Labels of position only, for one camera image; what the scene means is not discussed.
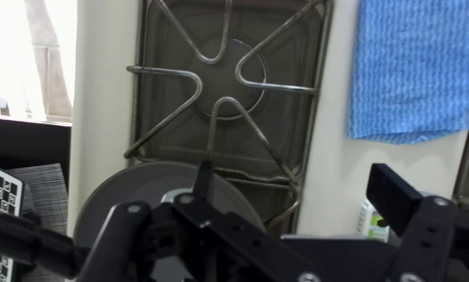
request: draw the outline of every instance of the blue cloth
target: blue cloth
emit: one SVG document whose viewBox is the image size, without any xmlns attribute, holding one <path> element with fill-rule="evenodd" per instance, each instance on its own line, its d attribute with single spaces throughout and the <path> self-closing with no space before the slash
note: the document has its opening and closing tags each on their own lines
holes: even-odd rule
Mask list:
<svg viewBox="0 0 469 282">
<path fill-rule="evenodd" d="M 469 0 L 361 0 L 349 136 L 416 144 L 469 130 Z"/>
</svg>

